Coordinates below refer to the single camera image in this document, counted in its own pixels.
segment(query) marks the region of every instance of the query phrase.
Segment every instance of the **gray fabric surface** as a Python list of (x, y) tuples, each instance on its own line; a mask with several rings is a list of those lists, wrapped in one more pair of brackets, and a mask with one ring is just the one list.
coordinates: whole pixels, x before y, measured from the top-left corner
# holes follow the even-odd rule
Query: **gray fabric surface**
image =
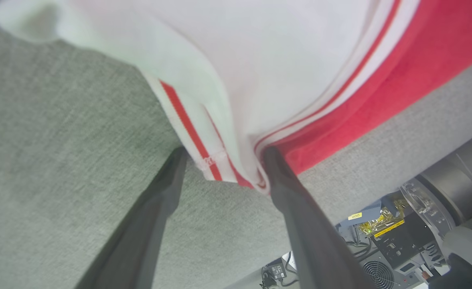
[[(471, 137), (472, 68), (300, 178), (337, 222)], [(0, 289), (73, 288), (179, 145), (135, 69), (0, 31)], [(190, 163), (154, 289), (221, 289), (288, 250), (268, 197)]]

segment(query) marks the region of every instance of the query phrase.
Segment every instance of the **white fabric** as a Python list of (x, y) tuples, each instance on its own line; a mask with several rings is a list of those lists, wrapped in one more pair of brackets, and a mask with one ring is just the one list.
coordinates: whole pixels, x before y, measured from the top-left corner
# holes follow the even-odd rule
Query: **white fabric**
[[(362, 62), (394, 2), (2, 0), (0, 26), (28, 41), (62, 39), (138, 67), (207, 179), (218, 171), (236, 181), (233, 166), (266, 192), (260, 150), (334, 110), (372, 75), (419, 0), (401, 0), (364, 68), (318, 112)], [(208, 156), (159, 80), (175, 89)]]

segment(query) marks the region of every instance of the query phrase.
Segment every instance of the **yellow tape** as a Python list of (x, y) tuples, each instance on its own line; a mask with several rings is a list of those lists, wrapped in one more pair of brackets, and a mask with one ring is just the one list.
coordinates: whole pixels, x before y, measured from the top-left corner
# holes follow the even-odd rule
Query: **yellow tape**
[(395, 225), (392, 225), (391, 227), (385, 228), (382, 231), (376, 233), (374, 236), (375, 236), (375, 238), (378, 238), (379, 236), (382, 236), (383, 234), (385, 234), (385, 233), (389, 232), (390, 230), (398, 227), (399, 225), (402, 225), (403, 223), (405, 223), (405, 221), (401, 220), (398, 223), (395, 223)]
[(360, 212), (360, 213), (357, 213), (357, 214), (353, 214), (351, 216), (348, 217), (348, 221), (351, 221), (351, 220), (355, 220), (356, 218), (360, 218), (363, 216), (363, 213)]

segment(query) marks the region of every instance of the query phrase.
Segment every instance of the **cooling fan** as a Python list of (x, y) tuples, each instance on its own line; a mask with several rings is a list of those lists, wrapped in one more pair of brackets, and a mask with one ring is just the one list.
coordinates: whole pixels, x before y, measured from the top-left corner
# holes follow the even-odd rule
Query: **cooling fan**
[(379, 261), (368, 261), (363, 265), (377, 289), (392, 289), (395, 285), (395, 276), (390, 267)]

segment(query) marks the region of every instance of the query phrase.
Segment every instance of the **red and white garment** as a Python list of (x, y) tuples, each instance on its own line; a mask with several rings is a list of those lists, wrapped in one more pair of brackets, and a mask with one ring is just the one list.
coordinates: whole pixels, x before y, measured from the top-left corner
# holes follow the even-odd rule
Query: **red and white garment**
[(3, 0), (0, 26), (138, 67), (205, 178), (262, 192), (266, 146), (299, 173), (472, 64), (472, 1)]

